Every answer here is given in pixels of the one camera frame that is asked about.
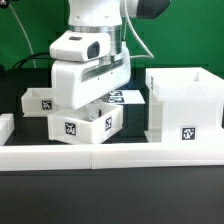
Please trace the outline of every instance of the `white block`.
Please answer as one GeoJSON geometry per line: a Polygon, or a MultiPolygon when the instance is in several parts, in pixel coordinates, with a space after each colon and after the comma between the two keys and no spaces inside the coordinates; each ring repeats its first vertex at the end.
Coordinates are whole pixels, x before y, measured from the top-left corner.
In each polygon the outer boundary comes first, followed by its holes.
{"type": "Polygon", "coordinates": [[[28,88],[21,98],[24,117],[46,117],[57,111],[54,97],[53,88],[28,88]]]}
{"type": "Polygon", "coordinates": [[[102,143],[121,130],[122,124],[123,107],[106,103],[48,115],[49,139],[70,144],[102,143]]]}
{"type": "Polygon", "coordinates": [[[150,142],[204,141],[220,136],[221,78],[202,68],[147,69],[146,85],[150,89],[146,132],[150,142]]]}
{"type": "Polygon", "coordinates": [[[0,116],[0,145],[4,145],[14,130],[13,114],[2,114],[0,116]]]}

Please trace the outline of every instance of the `cable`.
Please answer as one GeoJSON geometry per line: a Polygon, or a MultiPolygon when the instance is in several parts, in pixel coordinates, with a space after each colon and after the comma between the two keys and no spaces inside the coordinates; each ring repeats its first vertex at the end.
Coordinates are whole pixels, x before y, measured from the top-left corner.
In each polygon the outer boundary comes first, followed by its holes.
{"type": "Polygon", "coordinates": [[[131,56],[130,58],[133,59],[133,58],[154,58],[154,55],[152,54],[152,52],[146,47],[146,45],[143,43],[143,41],[140,39],[140,37],[138,36],[138,34],[136,33],[134,27],[132,26],[132,23],[131,23],[131,20],[129,18],[129,15],[128,15],[128,9],[127,9],[127,1],[126,0],[123,0],[124,1],[124,12],[125,12],[125,16],[126,16],[126,20],[127,20],[127,23],[135,37],[135,39],[138,41],[138,43],[142,46],[142,48],[145,50],[145,52],[148,54],[148,55],[136,55],[136,56],[131,56]]]}
{"type": "Polygon", "coordinates": [[[32,54],[29,57],[24,58],[24,59],[16,62],[13,65],[12,69],[21,68],[27,61],[29,61],[31,59],[51,59],[51,58],[37,58],[37,57],[43,56],[43,55],[50,55],[50,53],[48,51],[44,51],[44,52],[39,52],[39,53],[32,54]]]}
{"type": "MultiPolygon", "coordinates": [[[[21,30],[22,30],[24,36],[25,36],[25,39],[26,39],[26,41],[27,41],[27,44],[28,44],[28,46],[29,46],[29,49],[30,49],[31,54],[33,54],[33,48],[32,48],[32,45],[31,45],[31,43],[30,43],[29,37],[28,37],[28,35],[27,35],[27,33],[26,33],[26,30],[25,30],[24,27],[23,27],[23,24],[21,23],[21,21],[20,21],[18,15],[16,14],[16,12],[15,12],[15,10],[14,10],[14,8],[12,7],[11,4],[9,4],[9,8],[11,9],[12,14],[14,15],[16,21],[18,22],[18,24],[19,24],[19,26],[20,26],[20,28],[21,28],[21,30]]],[[[34,65],[34,68],[37,68],[36,61],[35,61],[35,60],[33,60],[33,65],[34,65]]]]}

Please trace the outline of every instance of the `white box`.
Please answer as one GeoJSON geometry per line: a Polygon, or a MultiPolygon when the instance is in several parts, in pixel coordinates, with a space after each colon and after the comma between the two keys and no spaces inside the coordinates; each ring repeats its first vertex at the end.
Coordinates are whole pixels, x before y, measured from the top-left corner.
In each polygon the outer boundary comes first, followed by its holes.
{"type": "Polygon", "coordinates": [[[58,110],[54,96],[52,88],[28,88],[21,98],[24,117],[46,117],[58,110]]]}
{"type": "Polygon", "coordinates": [[[122,129],[123,107],[88,104],[77,110],[63,109],[48,115],[50,140],[69,144],[102,143],[122,129]]]}
{"type": "Polygon", "coordinates": [[[14,129],[13,114],[2,114],[0,116],[0,146],[5,144],[14,129]]]}
{"type": "Polygon", "coordinates": [[[146,132],[150,142],[220,136],[224,80],[202,68],[155,68],[146,70],[146,85],[150,89],[146,132]]]}

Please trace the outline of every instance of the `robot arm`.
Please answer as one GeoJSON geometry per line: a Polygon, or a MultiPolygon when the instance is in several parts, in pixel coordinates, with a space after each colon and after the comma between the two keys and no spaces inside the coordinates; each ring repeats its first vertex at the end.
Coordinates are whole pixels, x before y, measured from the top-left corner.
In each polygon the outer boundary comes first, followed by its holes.
{"type": "MultiPolygon", "coordinates": [[[[130,17],[138,19],[155,19],[170,5],[171,0],[127,0],[130,17]]],[[[121,1],[121,15],[125,16],[124,0],[121,1]]]]}
{"type": "Polygon", "coordinates": [[[68,0],[69,26],[50,47],[55,103],[74,110],[126,84],[130,55],[121,40],[122,8],[132,17],[156,18],[170,0],[68,0]]]}

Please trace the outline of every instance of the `black surface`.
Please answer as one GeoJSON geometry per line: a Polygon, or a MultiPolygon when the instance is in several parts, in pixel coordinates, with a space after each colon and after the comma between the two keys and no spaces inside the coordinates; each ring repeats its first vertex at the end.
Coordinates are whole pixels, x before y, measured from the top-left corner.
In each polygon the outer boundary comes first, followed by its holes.
{"type": "Polygon", "coordinates": [[[223,224],[223,167],[0,173],[4,224],[223,224]]]}

